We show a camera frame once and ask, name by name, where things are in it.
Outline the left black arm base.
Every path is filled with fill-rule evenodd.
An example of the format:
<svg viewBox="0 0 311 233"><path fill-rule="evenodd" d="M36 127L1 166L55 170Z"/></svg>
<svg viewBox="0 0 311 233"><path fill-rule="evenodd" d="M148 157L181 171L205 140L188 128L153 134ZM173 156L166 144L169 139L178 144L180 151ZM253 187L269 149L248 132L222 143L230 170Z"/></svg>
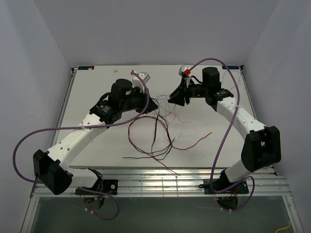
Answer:
<svg viewBox="0 0 311 233"><path fill-rule="evenodd" d="M96 211L104 206L108 198L113 197L113 200L115 200L118 193L118 184L119 181L116 179L99 179L92 187L76 188L74 193L78 196L84 196L85 208Z"/></svg>

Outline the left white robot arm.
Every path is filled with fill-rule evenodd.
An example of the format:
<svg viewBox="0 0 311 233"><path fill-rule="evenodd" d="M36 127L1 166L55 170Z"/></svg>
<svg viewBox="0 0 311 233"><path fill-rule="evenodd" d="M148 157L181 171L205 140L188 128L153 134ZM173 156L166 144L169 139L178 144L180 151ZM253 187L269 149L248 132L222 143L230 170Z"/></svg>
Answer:
<svg viewBox="0 0 311 233"><path fill-rule="evenodd" d="M55 195L71 186L86 188L92 194L100 193L103 177L99 172L90 168L71 169L70 164L89 143L116 123L122 113L135 110L145 114L157 109L147 94L147 81L144 76L131 81L116 80L110 92L100 97L77 129L46 151L34 153L35 177Z"/></svg>

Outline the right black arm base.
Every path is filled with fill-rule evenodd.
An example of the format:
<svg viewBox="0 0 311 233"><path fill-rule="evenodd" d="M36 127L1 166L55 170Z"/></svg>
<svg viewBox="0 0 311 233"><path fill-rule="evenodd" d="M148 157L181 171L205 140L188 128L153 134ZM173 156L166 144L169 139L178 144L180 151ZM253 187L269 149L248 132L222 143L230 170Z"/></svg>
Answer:
<svg viewBox="0 0 311 233"><path fill-rule="evenodd" d="M251 190L249 190L245 179L238 183L227 183L221 179L216 179L210 183L210 179L204 179L203 183L198 187L203 189L206 195L215 194L219 207L228 212L234 212L243 208L250 201L255 191L254 182ZM243 204L239 204L239 194L249 194L249 197Z"/></svg>

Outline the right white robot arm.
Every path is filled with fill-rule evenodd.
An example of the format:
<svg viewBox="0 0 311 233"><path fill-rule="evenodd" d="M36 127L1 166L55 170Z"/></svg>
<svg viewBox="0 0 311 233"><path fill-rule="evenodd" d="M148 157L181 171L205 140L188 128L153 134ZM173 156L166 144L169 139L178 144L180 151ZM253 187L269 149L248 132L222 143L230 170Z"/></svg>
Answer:
<svg viewBox="0 0 311 233"><path fill-rule="evenodd" d="M192 98L204 98L215 112L230 122L229 127L235 128L244 140L240 160L224 169L218 179L210 180L208 188L212 193L230 193L253 172L280 162L279 129L264 125L240 107L234 95L222 88L216 67L204 68L202 80L198 83L192 81L188 66L181 66L178 74L181 76L181 83L170 94L168 102L184 106Z"/></svg>

